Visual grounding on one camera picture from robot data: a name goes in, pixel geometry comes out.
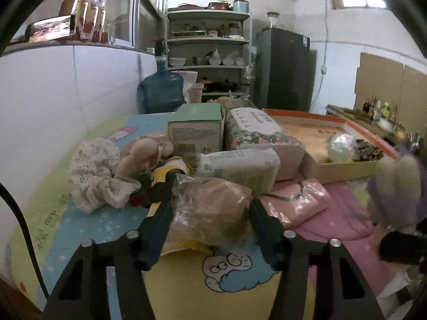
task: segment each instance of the water bottle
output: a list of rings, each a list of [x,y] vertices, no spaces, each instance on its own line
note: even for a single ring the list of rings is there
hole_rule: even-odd
[[[166,71],[166,61],[166,56],[156,57],[157,72],[139,84],[139,114],[174,112],[185,103],[182,94],[184,79],[177,73]]]

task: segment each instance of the black refrigerator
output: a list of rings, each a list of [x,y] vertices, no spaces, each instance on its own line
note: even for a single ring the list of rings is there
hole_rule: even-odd
[[[253,100],[262,108],[310,110],[310,39],[272,28],[257,37]]]

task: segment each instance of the electrical cord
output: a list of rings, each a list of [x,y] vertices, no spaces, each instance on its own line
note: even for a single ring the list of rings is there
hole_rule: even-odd
[[[25,239],[25,244],[29,253],[29,257],[31,259],[31,263],[33,264],[33,268],[37,276],[37,280],[40,284],[40,287],[41,287],[41,290],[43,291],[44,296],[47,299],[49,297],[48,289],[44,284],[40,267],[38,266],[38,263],[37,263],[33,242],[31,241],[31,235],[29,233],[28,225],[25,221],[24,215],[22,214],[22,211],[19,208],[18,204],[16,203],[15,199],[12,197],[9,191],[7,191],[7,189],[3,186],[2,183],[0,183],[0,197],[6,202],[6,204],[9,206],[9,208],[12,210],[13,214],[15,215],[16,220],[18,220],[18,224],[21,228],[22,234]]]
[[[325,53],[324,53],[324,55],[323,55],[323,66],[322,66],[322,68],[324,68],[324,67],[325,67],[325,65],[326,65],[327,43],[328,43],[328,41],[329,41],[329,28],[328,28],[328,25],[327,25],[327,0],[325,0],[325,27],[326,27]],[[314,105],[315,105],[315,104],[316,104],[316,102],[317,102],[317,98],[319,97],[320,90],[322,89],[322,84],[323,84],[323,78],[324,78],[324,77],[325,77],[325,74],[323,73],[323,70],[322,70],[322,77],[320,78],[320,85],[319,85],[319,89],[317,90],[316,96],[315,96],[315,98],[314,98],[313,102],[311,103],[311,106],[310,106],[310,112],[313,110]]]

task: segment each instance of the phone screen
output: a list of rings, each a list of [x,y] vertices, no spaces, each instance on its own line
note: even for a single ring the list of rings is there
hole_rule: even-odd
[[[30,24],[26,31],[27,39],[29,42],[41,42],[73,35],[74,18],[74,15],[64,15]]]

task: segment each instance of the box lid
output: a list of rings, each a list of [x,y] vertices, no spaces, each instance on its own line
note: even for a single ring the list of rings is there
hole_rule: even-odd
[[[186,103],[169,119],[169,122],[221,121],[221,104],[219,103]]]

